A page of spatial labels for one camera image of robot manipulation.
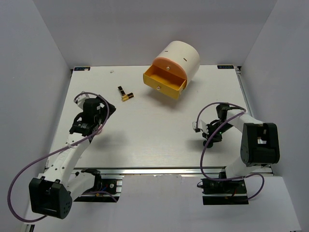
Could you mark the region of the yellow drawer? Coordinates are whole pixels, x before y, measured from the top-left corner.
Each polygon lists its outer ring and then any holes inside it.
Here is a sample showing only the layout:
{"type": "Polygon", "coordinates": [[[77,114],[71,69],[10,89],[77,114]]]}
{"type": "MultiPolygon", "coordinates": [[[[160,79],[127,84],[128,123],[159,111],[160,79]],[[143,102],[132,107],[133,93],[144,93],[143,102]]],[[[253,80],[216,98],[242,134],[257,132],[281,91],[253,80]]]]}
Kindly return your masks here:
{"type": "Polygon", "coordinates": [[[177,100],[187,85],[183,79],[167,70],[151,65],[143,74],[143,82],[154,90],[177,100]]]}

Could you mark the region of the orange top drawer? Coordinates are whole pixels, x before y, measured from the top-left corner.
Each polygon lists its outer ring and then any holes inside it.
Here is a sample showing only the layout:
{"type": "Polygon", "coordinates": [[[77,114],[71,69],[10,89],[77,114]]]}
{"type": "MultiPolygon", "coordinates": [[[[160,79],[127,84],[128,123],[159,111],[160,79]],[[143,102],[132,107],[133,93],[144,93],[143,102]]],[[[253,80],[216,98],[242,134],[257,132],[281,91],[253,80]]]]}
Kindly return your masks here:
{"type": "Polygon", "coordinates": [[[172,73],[173,75],[180,77],[181,79],[187,79],[187,74],[185,70],[176,62],[165,58],[165,57],[158,57],[153,60],[152,63],[154,66],[161,68],[165,71],[172,73]]]}

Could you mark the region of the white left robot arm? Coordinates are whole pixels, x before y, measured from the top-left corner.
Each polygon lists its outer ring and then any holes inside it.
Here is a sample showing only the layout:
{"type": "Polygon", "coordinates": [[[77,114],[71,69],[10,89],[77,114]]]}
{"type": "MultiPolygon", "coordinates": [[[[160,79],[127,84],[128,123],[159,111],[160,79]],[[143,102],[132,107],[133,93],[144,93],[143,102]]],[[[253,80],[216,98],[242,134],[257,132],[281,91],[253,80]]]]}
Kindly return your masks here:
{"type": "Polygon", "coordinates": [[[74,118],[67,146],[40,177],[29,184],[31,210],[34,213],[64,219],[72,202],[83,193],[96,193],[102,188],[100,171],[93,168],[71,173],[78,160],[91,144],[95,133],[116,110],[100,97],[84,98],[77,102],[82,111],[74,118]]]}

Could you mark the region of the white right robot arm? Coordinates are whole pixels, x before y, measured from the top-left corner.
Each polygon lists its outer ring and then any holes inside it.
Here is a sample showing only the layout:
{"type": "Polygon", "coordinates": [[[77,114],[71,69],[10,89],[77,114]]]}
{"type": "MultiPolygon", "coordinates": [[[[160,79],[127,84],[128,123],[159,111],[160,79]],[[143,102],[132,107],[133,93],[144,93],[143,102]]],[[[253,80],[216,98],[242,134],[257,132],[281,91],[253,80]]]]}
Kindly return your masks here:
{"type": "Polygon", "coordinates": [[[251,172],[260,167],[276,164],[280,160],[278,128],[274,123],[266,123],[250,116],[246,109],[229,102],[213,102],[202,108],[193,122],[195,132],[203,132],[206,143],[200,158],[202,174],[211,181],[218,182],[218,188],[225,193],[235,188],[235,180],[251,176],[251,172]],[[218,118],[206,124],[200,120],[202,112],[217,105],[218,118]],[[221,140],[222,134],[232,127],[242,133],[240,156],[225,167],[223,176],[211,178],[203,170],[203,158],[209,144],[221,140]]]}

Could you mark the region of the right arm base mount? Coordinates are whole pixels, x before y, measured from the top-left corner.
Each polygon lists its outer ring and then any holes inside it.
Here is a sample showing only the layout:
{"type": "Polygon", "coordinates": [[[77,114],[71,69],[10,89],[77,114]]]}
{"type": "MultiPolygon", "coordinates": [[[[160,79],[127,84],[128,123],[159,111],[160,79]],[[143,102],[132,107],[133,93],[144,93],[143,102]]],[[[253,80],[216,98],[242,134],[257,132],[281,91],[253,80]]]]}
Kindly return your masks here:
{"type": "Polygon", "coordinates": [[[210,177],[202,171],[203,178],[197,183],[202,190],[204,205],[246,205],[249,203],[244,177],[227,178],[224,171],[218,177],[210,177]]]}

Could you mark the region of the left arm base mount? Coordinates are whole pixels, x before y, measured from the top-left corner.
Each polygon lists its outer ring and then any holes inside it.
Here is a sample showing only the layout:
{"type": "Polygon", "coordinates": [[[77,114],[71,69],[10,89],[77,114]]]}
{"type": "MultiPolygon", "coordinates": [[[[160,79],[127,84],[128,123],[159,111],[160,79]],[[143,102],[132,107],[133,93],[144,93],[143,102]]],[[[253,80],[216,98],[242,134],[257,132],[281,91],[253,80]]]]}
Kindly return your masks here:
{"type": "Polygon", "coordinates": [[[94,176],[92,188],[85,191],[83,195],[77,197],[75,202],[86,203],[115,203],[119,200],[122,188],[122,179],[120,177],[111,177],[101,174],[97,169],[83,169],[76,172],[75,176],[81,174],[91,174],[94,176]]]}

